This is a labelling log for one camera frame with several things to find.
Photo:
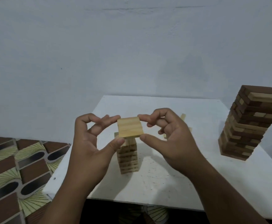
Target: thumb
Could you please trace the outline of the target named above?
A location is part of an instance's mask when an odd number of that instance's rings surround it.
[[[109,156],[110,158],[114,155],[114,153],[123,145],[125,142],[124,138],[115,138],[108,143],[101,152]]]
[[[166,142],[158,139],[155,136],[150,134],[142,134],[140,135],[140,140],[147,144],[149,147],[157,150],[159,153],[163,154],[166,147]]]

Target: white table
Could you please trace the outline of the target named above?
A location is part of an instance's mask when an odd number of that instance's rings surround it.
[[[125,118],[140,113],[151,114],[161,107],[169,107],[178,115],[185,113],[185,122],[192,127],[192,134],[202,154],[262,216],[272,218],[272,159],[261,146],[246,162],[220,155],[217,139],[228,115],[228,109],[220,100],[103,96],[93,113],[99,117],[119,114]],[[157,133],[159,127],[148,128],[144,122],[142,126],[145,133],[163,139]],[[111,141],[117,131],[117,124],[104,130],[98,136],[98,148]],[[121,175],[114,155],[106,176],[89,198],[203,210],[192,183],[172,169],[160,153],[139,138],[136,141],[139,172]],[[70,152],[71,149],[44,187],[43,193],[51,198],[54,198],[65,177]]]

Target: patterned carpet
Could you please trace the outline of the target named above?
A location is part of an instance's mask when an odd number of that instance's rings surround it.
[[[0,223],[37,223],[49,200],[41,191],[70,144],[0,137]]]

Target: person's left hand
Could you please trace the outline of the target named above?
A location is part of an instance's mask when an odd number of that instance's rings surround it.
[[[64,181],[75,189],[84,189],[90,193],[103,179],[114,153],[125,142],[123,138],[113,139],[106,147],[97,149],[97,136],[120,116],[99,118],[94,114],[85,114],[75,121],[75,135],[71,157]],[[95,124],[88,129],[87,123]]]

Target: person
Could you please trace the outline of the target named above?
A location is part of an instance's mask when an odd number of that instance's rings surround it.
[[[142,134],[140,139],[190,179],[211,224],[268,223],[204,158],[187,124],[176,113],[161,108],[138,117],[148,127],[161,127],[159,134],[166,134],[167,141],[149,134]],[[91,113],[76,119],[66,177],[40,223],[79,223],[87,196],[103,179],[113,154],[125,141],[116,138],[98,150],[97,136],[119,118],[108,115],[99,118]],[[87,123],[91,121],[95,124],[88,129]]]

